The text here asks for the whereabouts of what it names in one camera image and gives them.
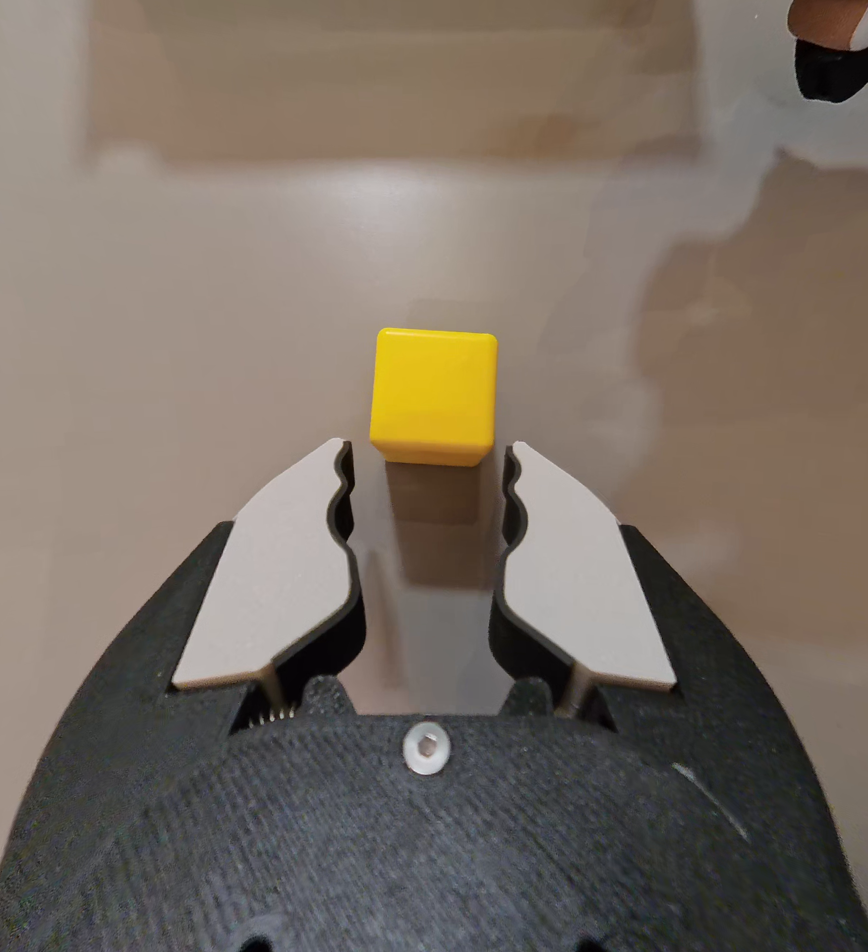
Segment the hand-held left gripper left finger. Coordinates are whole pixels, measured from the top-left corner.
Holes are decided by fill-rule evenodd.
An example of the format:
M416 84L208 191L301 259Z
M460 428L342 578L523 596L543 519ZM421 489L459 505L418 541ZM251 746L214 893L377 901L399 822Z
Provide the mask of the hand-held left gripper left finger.
M363 649L366 616L351 494L354 454L335 437L237 513L172 678L179 691L259 684L273 708Z

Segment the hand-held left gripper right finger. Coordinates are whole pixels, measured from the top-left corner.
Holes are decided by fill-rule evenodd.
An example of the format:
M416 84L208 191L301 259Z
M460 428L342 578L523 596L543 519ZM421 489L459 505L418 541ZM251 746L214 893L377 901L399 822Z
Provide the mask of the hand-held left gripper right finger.
M502 493L490 649L504 672L546 684L572 718L599 687L673 691L677 675L611 509L523 441L505 450Z

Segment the yellow cube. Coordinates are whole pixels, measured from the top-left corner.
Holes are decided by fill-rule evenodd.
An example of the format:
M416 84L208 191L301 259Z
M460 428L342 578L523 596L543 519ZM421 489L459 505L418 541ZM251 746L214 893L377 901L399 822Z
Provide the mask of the yellow cube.
M369 439L384 462L478 466L495 445L498 353L489 333L382 328Z

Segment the grey desk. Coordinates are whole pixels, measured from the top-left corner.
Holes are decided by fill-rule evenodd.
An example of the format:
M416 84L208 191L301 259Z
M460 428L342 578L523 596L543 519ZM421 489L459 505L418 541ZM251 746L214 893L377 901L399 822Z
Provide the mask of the grey desk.
M788 2L0 2L0 858L217 522L353 443L366 713L492 713L502 451L773 685L868 911L868 88ZM498 340L493 450L384 462L382 328Z

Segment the person's right hand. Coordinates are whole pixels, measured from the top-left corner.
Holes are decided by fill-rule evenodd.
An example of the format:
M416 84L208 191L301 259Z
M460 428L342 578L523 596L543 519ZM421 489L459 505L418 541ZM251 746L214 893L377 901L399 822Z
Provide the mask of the person's right hand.
M866 49L861 23L868 1L793 1L787 27L798 40L835 52Z

